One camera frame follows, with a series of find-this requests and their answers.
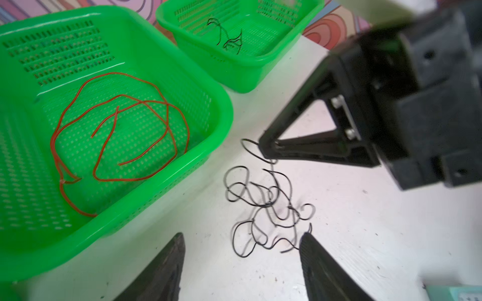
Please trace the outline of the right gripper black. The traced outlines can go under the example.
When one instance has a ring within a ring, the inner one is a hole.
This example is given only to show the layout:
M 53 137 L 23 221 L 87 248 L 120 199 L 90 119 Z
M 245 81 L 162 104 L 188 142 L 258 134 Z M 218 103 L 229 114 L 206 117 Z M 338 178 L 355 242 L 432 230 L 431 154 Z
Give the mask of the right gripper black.
M 352 125 L 293 139 L 265 132 L 267 159 L 384 165 L 402 190 L 481 181 L 481 8 L 446 7 L 374 28 L 330 54 L 335 108 Z

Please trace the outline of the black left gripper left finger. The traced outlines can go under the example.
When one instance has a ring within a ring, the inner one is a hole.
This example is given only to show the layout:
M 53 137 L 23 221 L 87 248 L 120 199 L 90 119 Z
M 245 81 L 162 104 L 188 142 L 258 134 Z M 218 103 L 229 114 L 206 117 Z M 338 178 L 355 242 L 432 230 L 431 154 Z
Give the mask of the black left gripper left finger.
M 178 300 L 186 246 L 177 233 L 117 300 Z

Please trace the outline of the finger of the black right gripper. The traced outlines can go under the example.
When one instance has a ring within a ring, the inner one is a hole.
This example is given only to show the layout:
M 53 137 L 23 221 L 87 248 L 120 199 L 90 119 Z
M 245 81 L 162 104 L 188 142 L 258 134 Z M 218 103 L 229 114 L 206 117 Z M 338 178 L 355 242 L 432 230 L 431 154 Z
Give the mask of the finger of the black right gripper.
M 338 82 L 335 76 L 335 72 L 338 70 L 338 59 L 335 56 L 327 56 L 306 82 L 302 84 L 301 88 L 265 132 L 273 135 L 276 139 L 283 140 L 281 136 L 315 103 L 325 104 L 335 126 L 331 130 L 339 131 L 337 116 L 339 110 L 331 103 L 331 99 L 339 95 Z

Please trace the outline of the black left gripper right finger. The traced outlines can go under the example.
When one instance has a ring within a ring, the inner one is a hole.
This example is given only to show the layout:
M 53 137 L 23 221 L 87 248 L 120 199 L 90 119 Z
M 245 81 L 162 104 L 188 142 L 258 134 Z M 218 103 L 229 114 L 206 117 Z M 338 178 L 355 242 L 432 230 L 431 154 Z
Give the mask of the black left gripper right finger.
M 311 233 L 302 236 L 299 254 L 309 300 L 374 300 Z

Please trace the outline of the right green plastic basket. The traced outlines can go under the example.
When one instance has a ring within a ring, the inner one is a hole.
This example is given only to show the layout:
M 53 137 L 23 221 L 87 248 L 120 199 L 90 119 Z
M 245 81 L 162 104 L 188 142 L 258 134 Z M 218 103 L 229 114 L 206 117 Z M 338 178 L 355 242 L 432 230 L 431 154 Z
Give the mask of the right green plastic basket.
M 248 93 L 299 40 L 324 1 L 166 1 L 158 23 L 213 79 Z

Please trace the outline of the green plastic basket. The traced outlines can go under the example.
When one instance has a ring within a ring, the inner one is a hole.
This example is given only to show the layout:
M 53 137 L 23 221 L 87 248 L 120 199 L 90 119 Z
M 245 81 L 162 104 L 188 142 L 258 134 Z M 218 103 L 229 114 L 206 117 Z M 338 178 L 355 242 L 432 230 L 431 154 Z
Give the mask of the green plastic basket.
M 248 93 L 299 40 L 324 1 L 166 1 L 158 23 L 213 79 Z
M 114 233 L 225 140 L 219 83 L 133 10 L 1 27 L 1 281 Z

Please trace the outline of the teal square clock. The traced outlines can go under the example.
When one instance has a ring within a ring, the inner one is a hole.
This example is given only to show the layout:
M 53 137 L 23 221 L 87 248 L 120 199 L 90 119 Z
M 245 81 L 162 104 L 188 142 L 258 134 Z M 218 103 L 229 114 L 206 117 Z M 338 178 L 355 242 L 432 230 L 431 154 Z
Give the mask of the teal square clock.
M 428 285 L 430 301 L 482 301 L 481 286 Z

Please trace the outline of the middle green plastic basket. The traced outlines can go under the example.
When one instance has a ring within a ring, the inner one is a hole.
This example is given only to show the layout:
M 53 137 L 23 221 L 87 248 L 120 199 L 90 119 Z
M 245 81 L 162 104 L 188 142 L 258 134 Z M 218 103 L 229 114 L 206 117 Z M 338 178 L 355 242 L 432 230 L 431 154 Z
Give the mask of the middle green plastic basket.
M 1 281 L 114 233 L 225 140 L 219 83 L 133 10 L 1 27 Z

